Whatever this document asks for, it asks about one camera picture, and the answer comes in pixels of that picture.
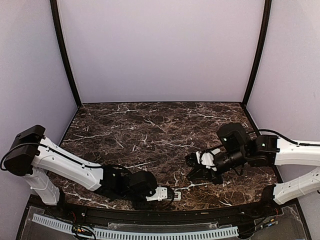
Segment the white slotted strip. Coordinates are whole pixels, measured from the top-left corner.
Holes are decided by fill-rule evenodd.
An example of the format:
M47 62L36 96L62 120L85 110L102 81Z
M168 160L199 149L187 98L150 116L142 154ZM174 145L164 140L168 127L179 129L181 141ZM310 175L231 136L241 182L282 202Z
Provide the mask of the white slotted strip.
M71 224L47 216L34 214L32 221L63 233L72 234ZM99 240L216 240L237 237L239 235L237 226L215 230L178 233L126 232L94 228L94 233L96 239Z

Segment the marble tabletop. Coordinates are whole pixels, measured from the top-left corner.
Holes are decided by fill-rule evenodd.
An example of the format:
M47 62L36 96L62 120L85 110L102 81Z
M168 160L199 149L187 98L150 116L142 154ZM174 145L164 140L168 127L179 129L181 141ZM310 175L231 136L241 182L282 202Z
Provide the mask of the marble tabletop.
M272 168L246 165L242 176L234 171L225 173L221 185L190 182L186 175L191 168L185 155L221 144L216 131L223 124L237 122L252 130L239 103L88 103L79 109L61 147L94 163L120 164L132 172L151 171L158 184L182 193L181 201L169 210L236 206L259 201L263 188L277 182ZM133 209L129 201L109 202L71 180L52 172L48 175L63 189L68 203Z

